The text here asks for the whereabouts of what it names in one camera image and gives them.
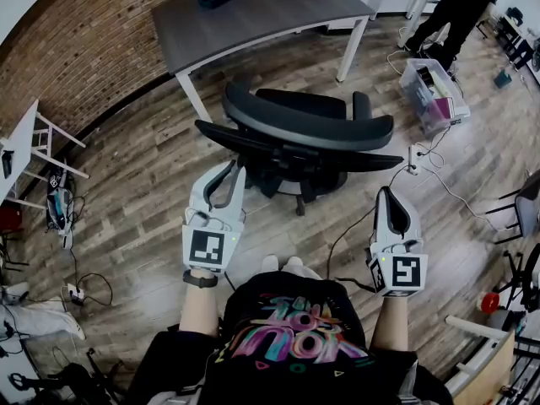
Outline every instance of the person's arm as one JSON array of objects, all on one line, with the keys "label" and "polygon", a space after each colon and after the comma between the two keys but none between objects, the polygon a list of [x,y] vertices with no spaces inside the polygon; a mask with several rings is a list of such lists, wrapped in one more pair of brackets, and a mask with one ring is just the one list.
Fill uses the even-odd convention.
[{"label": "person's arm", "polygon": [[408,351],[407,299],[384,299],[371,339],[371,347]]},{"label": "person's arm", "polygon": [[[192,269],[194,278],[212,278],[206,270]],[[206,334],[212,338],[218,336],[219,315],[216,291],[213,288],[198,288],[187,285],[186,301],[180,319],[180,330]]]}]

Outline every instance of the person in black clothing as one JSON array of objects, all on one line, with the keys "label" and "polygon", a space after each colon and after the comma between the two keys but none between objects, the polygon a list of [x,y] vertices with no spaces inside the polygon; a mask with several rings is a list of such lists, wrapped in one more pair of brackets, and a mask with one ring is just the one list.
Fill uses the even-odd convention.
[{"label": "person in black clothing", "polygon": [[282,271],[275,256],[262,265],[229,298],[221,325],[215,288],[187,285],[179,331],[155,337],[127,404],[452,404],[408,351],[406,299],[384,300],[367,349],[341,284],[298,257]]},{"label": "person in black clothing", "polygon": [[496,0],[440,0],[429,19],[421,24],[414,36],[407,41],[406,49],[412,53],[419,52],[429,36],[451,23],[450,33],[442,49],[434,48],[428,51],[431,57],[448,70],[486,8],[495,2]]}]

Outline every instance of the red object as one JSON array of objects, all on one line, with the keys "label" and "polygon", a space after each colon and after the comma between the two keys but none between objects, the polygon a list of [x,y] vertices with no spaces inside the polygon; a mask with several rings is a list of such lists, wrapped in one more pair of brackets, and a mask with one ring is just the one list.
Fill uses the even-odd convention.
[{"label": "red object", "polygon": [[500,296],[497,293],[486,293],[480,309],[486,314],[493,314],[499,308]]},{"label": "red object", "polygon": [[23,215],[17,208],[0,207],[0,230],[15,231],[21,227]]}]

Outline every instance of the wooden floor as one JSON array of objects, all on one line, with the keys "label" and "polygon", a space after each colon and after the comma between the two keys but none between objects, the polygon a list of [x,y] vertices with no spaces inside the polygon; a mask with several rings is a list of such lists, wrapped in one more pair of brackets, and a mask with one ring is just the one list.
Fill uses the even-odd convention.
[{"label": "wooden floor", "polygon": [[[217,122],[224,121],[219,102],[225,82],[240,72],[257,74],[257,86],[343,98],[350,110],[353,92],[363,91],[371,98],[374,115],[387,113],[395,118],[394,137],[382,151],[406,157],[408,146],[424,138],[399,88],[399,76],[386,62],[386,56],[397,49],[397,30],[403,24],[403,18],[370,23],[342,84],[335,77],[348,38],[309,32],[235,53],[206,66],[194,82]],[[399,70],[405,58],[404,53],[392,57]],[[526,170],[540,167],[540,94],[536,84],[527,77],[527,87],[516,73],[508,89],[497,90],[493,78],[508,62],[494,41],[481,40],[477,31],[463,47],[457,67],[472,117],[453,127],[437,148],[446,162],[440,176],[473,209],[484,212],[500,205],[498,196],[520,187]],[[85,151],[73,151],[74,165],[91,175],[87,181],[77,179],[77,194],[86,200],[74,237],[78,277],[100,273],[114,289],[111,306],[92,301],[82,310],[70,306],[88,337],[75,339],[74,344],[85,365],[84,352],[90,347],[103,370],[122,359],[124,384],[153,336],[179,320],[185,293],[181,225],[192,184],[211,166],[231,157],[199,134],[195,118],[186,96],[171,81],[111,118],[86,140]],[[246,191],[246,230],[230,266],[232,281],[246,281],[269,253],[284,261],[298,255],[326,274],[330,245],[373,206],[377,191],[397,170],[351,175],[344,188],[309,205],[304,218],[295,215],[292,197],[269,200],[255,189]],[[428,172],[417,177],[403,172],[392,188],[407,195],[419,210],[429,254],[426,290],[409,301],[410,344],[424,365],[445,377],[474,346],[470,337],[447,327],[445,317],[478,318],[474,310],[478,293],[508,274],[502,251],[509,247],[527,253],[534,241],[494,246],[496,233],[489,225],[474,218]],[[42,201],[44,193],[41,183],[33,200]],[[24,274],[12,274],[11,280],[28,280],[32,298],[50,298],[58,295],[62,285],[74,283],[73,259],[60,249],[57,235],[44,234],[43,214],[32,210],[24,214],[24,247],[14,251],[12,258],[25,259],[30,267]],[[504,213],[495,215],[494,221],[498,226],[514,222]],[[369,218],[340,241],[332,259],[332,276],[369,282],[364,248],[371,226]],[[98,278],[81,287],[96,299],[109,298]],[[348,291],[370,338],[381,299],[354,286],[348,286]],[[227,283],[220,284],[222,307],[230,292]],[[55,345],[78,361],[65,333],[34,338],[27,344],[44,374],[58,370],[51,354]]]}]

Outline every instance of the chair seat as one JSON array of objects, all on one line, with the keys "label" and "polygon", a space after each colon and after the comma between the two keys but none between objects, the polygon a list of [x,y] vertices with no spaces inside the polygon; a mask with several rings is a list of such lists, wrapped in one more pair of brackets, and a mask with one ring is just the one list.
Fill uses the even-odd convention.
[{"label": "chair seat", "polygon": [[277,105],[315,114],[316,116],[339,120],[347,119],[347,104],[344,100],[320,96],[319,94],[274,89],[259,89],[255,96],[269,100]]}]

